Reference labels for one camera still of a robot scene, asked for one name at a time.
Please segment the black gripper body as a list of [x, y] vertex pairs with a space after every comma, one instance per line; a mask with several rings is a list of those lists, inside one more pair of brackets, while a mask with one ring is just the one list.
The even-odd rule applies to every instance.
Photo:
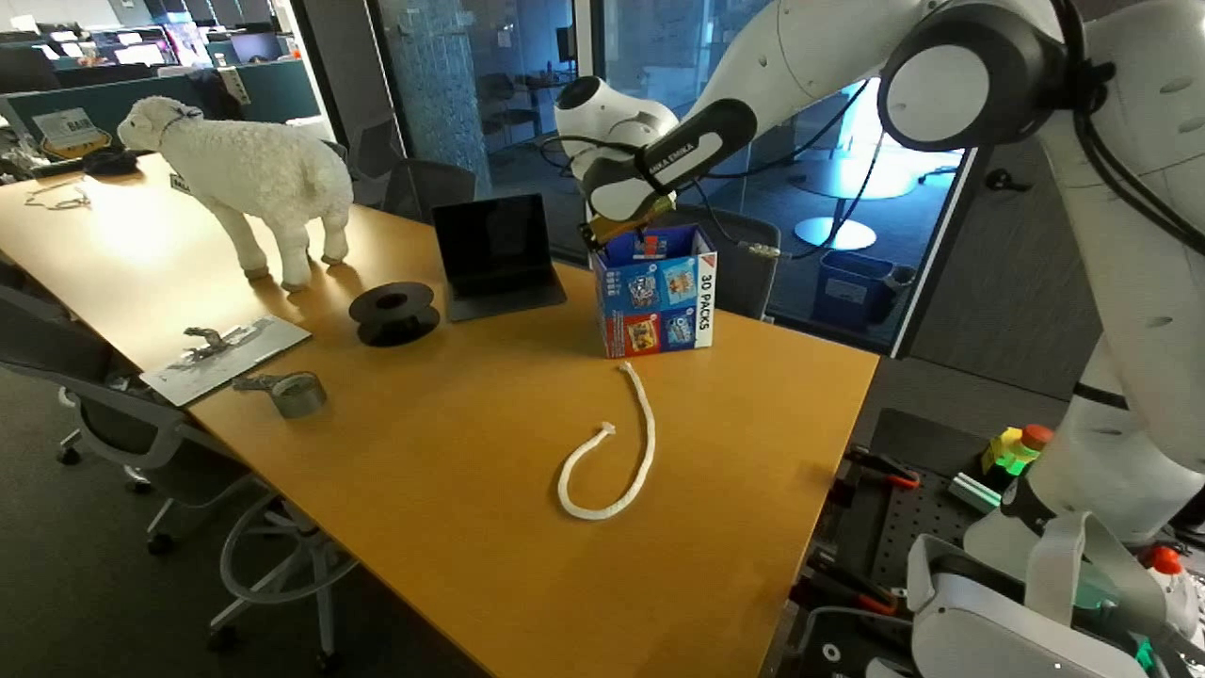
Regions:
[[649, 228], [649, 224], [657, 224], [657, 222], [658, 222], [658, 216], [643, 216], [643, 218], [601, 218], [601, 216], [594, 216], [594, 218], [589, 222], [589, 237], [593, 237], [594, 244], [605, 244], [605, 242], [613, 242], [613, 237]]

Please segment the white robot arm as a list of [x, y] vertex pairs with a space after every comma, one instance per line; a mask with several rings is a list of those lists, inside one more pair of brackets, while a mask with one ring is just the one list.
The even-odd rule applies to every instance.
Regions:
[[1205, 0], [771, 0], [684, 111], [579, 74], [555, 125], [613, 237], [854, 79], [913, 152], [1043, 152], [1101, 337], [1008, 513], [1152, 539], [1205, 465]]

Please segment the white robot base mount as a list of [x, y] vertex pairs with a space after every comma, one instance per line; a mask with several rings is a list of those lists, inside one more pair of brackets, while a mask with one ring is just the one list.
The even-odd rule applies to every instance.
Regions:
[[918, 534], [909, 550], [923, 678], [1203, 678], [1195, 596], [1146, 570], [1097, 516], [1056, 516], [1019, 573]]

